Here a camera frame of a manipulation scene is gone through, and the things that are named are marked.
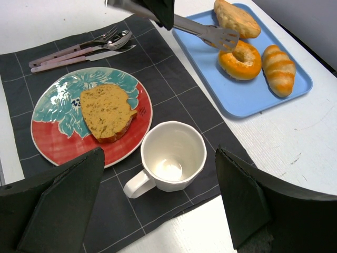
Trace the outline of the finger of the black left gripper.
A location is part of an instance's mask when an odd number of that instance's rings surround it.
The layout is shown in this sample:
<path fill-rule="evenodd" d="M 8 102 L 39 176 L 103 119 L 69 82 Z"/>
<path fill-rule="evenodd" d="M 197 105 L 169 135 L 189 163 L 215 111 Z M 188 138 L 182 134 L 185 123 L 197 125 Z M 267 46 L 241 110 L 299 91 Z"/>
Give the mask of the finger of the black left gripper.
<path fill-rule="evenodd" d="M 168 31 L 173 28 L 175 0 L 140 0 L 140 4 L 156 16 L 159 27 L 165 27 Z"/>

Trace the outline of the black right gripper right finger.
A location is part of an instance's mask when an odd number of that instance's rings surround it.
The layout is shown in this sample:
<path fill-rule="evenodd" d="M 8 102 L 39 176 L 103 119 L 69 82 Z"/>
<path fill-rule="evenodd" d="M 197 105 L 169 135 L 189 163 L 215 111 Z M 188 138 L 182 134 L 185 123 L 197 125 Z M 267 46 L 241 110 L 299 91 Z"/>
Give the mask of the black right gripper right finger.
<path fill-rule="evenodd" d="M 336 196 L 288 183 L 224 148 L 216 173 L 238 252 L 336 252 Z"/>

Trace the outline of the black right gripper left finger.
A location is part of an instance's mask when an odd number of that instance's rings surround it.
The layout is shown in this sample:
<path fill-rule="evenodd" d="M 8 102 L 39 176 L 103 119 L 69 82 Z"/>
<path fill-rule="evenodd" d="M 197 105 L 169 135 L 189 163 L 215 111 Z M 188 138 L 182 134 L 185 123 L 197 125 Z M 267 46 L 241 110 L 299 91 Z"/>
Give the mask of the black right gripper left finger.
<path fill-rule="evenodd" d="M 104 164 L 98 147 L 1 186 L 1 252 L 79 252 Z"/>

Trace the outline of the metal serving tongs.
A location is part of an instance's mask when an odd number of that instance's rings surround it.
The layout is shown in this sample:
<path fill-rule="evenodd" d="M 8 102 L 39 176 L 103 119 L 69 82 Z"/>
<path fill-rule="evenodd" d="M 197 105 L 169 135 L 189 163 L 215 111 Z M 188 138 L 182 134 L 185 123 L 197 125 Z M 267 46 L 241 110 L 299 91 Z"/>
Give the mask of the metal serving tongs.
<path fill-rule="evenodd" d="M 105 1 L 105 5 L 128 11 L 163 24 L 151 11 L 137 1 Z M 214 25 L 202 25 L 185 17 L 173 15 L 173 27 L 193 34 L 209 46 L 225 52 L 232 52 L 240 38 L 239 32 Z"/>

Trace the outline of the brown bread slice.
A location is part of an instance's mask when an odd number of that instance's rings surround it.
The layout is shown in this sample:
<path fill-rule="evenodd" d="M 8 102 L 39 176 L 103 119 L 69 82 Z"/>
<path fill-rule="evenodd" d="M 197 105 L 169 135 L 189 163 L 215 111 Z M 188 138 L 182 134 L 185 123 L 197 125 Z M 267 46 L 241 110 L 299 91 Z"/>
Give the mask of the brown bread slice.
<path fill-rule="evenodd" d="M 113 143 L 129 129 L 137 116 L 127 102 L 128 94 L 114 84 L 99 85 L 80 94 L 83 119 L 101 144 Z"/>

